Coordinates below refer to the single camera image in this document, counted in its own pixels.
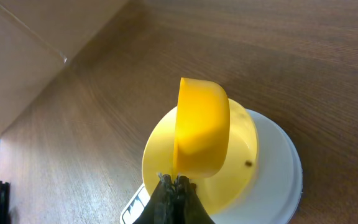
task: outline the yellow object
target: yellow object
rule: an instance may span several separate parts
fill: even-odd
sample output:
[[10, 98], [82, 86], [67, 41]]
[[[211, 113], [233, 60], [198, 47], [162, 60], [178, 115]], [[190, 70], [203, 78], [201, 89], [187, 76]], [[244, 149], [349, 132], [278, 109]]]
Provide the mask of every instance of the yellow object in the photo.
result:
[[230, 112], [226, 92], [209, 81], [182, 78], [178, 97], [173, 176], [211, 177], [226, 158]]
[[[253, 186], [258, 167], [258, 137], [255, 124], [239, 103], [229, 99], [229, 109], [229, 144], [223, 166], [212, 177], [190, 180], [197, 184], [197, 196], [209, 215], [244, 199]], [[172, 173], [176, 120], [177, 108], [174, 108], [160, 120], [147, 141], [143, 154], [142, 175], [149, 195], [160, 181], [158, 172]]]

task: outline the dark brown wooden surface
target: dark brown wooden surface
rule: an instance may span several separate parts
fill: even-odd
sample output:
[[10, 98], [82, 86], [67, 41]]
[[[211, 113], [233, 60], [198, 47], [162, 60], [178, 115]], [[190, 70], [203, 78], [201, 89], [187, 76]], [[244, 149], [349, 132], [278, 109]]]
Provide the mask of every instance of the dark brown wooden surface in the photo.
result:
[[304, 183], [291, 223], [358, 223], [358, 1], [347, 0], [131, 1], [4, 133], [13, 223], [117, 223], [180, 77], [221, 84], [292, 138]]

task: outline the wooden table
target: wooden table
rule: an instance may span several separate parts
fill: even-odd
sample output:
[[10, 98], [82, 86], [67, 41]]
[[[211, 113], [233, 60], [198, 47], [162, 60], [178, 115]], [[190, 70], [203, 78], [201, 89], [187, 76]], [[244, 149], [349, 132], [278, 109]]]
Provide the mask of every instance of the wooden table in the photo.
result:
[[117, 223], [180, 77], [219, 83], [292, 138], [304, 183], [291, 223], [358, 223], [358, 1], [346, 0], [131, 1], [3, 134], [12, 222]]

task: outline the table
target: table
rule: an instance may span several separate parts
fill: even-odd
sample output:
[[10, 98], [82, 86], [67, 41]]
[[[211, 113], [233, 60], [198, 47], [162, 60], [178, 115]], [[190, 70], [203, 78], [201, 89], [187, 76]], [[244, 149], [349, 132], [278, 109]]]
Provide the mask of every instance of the table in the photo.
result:
[[180, 77], [280, 125], [303, 166], [291, 223], [358, 223], [358, 1], [130, 1], [4, 132], [13, 223], [117, 223]]

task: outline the white plate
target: white plate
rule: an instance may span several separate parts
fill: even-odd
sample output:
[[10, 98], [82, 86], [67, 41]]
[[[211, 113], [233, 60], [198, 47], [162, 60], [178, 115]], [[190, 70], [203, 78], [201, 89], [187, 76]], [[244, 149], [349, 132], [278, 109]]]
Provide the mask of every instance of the white plate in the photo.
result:
[[[213, 215], [215, 223], [284, 224], [293, 216], [301, 197], [302, 167], [288, 135], [258, 112], [248, 110], [259, 137], [259, 172], [244, 201]], [[132, 224], [149, 201], [142, 184], [122, 211], [122, 224]]]

